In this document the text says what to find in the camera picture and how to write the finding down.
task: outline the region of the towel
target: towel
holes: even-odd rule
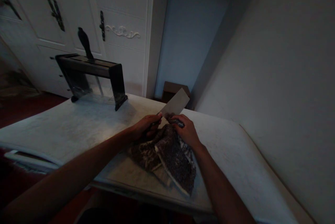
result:
[[[164,185],[171,180],[186,195],[191,196],[196,176],[191,148],[177,134],[171,124],[184,127],[179,120],[170,120],[151,141],[128,149],[132,159],[146,171],[152,172]]]

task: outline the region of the kitchen knife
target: kitchen knife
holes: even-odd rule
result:
[[[173,98],[161,109],[161,113],[165,119],[174,115],[179,115],[183,108],[187,105],[189,97],[183,88],[181,88]]]

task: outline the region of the white cabinet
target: white cabinet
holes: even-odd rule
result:
[[[125,90],[154,96],[167,0],[96,0],[107,60],[121,63]]]
[[[50,1],[52,8],[48,0],[11,0],[22,15],[22,26],[29,30],[29,39],[20,40],[18,36],[15,41],[14,29],[12,37],[6,40],[5,30],[0,28],[5,42],[10,44],[15,54],[19,54],[17,58],[38,88],[71,96],[53,58],[65,53],[85,54],[77,36],[78,27],[82,27],[95,58],[122,64],[127,93],[153,97],[166,0]],[[60,14],[64,27],[52,16],[52,9],[56,16]],[[99,27],[101,11],[105,22],[104,41]],[[6,19],[7,30],[17,27],[17,24],[11,25],[9,17],[1,15],[0,23],[2,18]]]

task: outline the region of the wooden floor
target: wooden floor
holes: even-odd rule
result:
[[[13,98],[1,101],[0,128],[51,109],[66,100],[66,98],[61,96],[44,93],[36,97]],[[0,149],[0,210],[45,177],[42,174],[27,173],[25,170],[13,165],[10,160],[3,156],[5,152],[6,150]],[[96,190],[90,189],[80,192],[49,223],[72,224]],[[117,201],[116,216],[114,216],[115,223],[136,222],[136,216],[143,205],[136,200],[116,194],[114,198]],[[161,209],[160,212],[162,212],[161,218],[156,220],[155,223],[193,223],[191,216],[164,209]]]

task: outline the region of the fingers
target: fingers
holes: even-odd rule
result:
[[[186,124],[186,121],[190,121],[190,119],[183,114],[182,115],[175,115],[171,119],[178,119],[178,120],[182,121],[184,124]]]
[[[159,122],[162,119],[162,113],[159,113],[158,115],[148,115],[146,116],[146,121],[149,124],[152,124],[154,122]]]
[[[151,126],[150,131],[152,131],[152,130],[157,130],[157,129],[158,129],[158,126],[159,126],[159,123],[154,124],[153,126]]]
[[[156,130],[151,130],[151,131],[148,131],[147,132],[147,137],[149,138],[149,137],[152,137],[154,134],[156,134]]]
[[[176,132],[180,135],[183,129],[180,128],[177,124],[172,124],[172,126],[176,129]]]

